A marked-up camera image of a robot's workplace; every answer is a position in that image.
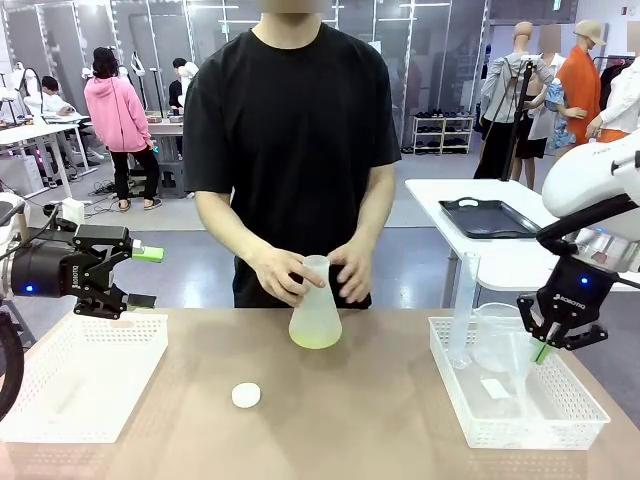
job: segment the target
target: white jacket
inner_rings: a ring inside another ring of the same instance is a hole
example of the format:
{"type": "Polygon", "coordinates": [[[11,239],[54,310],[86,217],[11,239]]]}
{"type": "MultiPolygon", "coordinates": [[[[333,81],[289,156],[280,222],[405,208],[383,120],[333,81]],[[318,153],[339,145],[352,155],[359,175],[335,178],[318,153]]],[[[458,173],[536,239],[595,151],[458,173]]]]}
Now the white jacket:
{"type": "Polygon", "coordinates": [[[633,133],[640,115],[640,58],[611,82],[607,108],[600,113],[602,129],[633,133]]]}

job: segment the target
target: woman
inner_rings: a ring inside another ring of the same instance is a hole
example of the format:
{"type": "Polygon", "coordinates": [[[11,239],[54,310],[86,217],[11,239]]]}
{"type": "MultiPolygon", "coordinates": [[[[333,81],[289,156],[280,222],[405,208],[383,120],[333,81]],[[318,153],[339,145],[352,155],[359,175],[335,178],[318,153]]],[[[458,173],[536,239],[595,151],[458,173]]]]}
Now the woman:
{"type": "Polygon", "coordinates": [[[147,177],[144,187],[144,209],[162,205],[156,198],[160,169],[153,154],[144,108],[131,83],[117,78],[118,61],[108,48],[93,52],[94,78],[87,82],[84,96],[98,138],[111,151],[115,168],[116,192],[121,212],[131,208],[129,200],[129,165],[127,155],[142,166],[147,177]]]}

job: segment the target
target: white bottle cap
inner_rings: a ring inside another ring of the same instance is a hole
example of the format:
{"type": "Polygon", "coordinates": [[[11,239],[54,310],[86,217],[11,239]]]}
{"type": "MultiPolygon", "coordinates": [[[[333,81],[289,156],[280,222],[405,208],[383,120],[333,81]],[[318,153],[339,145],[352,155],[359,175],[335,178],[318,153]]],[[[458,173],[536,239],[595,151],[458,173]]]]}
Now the white bottle cap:
{"type": "Polygon", "coordinates": [[[260,401],[260,387],[255,383],[241,383],[231,391],[231,401],[238,408],[251,408],[260,401]]]}

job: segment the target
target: man's hand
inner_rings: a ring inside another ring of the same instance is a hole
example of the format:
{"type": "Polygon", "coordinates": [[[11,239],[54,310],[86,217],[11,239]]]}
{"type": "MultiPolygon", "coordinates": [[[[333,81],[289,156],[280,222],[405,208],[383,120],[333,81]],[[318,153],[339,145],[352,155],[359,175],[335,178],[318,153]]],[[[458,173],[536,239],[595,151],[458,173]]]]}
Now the man's hand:
{"type": "Polygon", "coordinates": [[[371,293],[371,260],[375,245],[371,242],[351,239],[329,254],[331,265],[344,265],[338,274],[338,283],[344,286],[340,296],[347,303],[363,302],[371,293]]]}
{"type": "Polygon", "coordinates": [[[318,274],[302,265],[303,260],[302,255],[269,245],[247,263],[256,272],[260,285],[269,295],[295,308],[300,305],[309,288],[291,278],[292,273],[318,288],[325,286],[318,274]]]}

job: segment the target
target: laboratory equipment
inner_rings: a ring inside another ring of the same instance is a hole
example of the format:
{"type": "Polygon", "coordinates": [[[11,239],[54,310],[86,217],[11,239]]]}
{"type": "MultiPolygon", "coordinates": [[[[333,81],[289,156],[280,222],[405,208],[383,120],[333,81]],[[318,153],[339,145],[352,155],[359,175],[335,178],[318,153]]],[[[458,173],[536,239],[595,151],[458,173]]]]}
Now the laboratory equipment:
{"type": "Polygon", "coordinates": [[[306,257],[303,265],[317,273],[325,282],[323,288],[305,280],[309,291],[291,317],[289,335],[304,348],[319,350],[340,340],[342,322],[329,286],[329,259],[320,255],[306,257]]]}

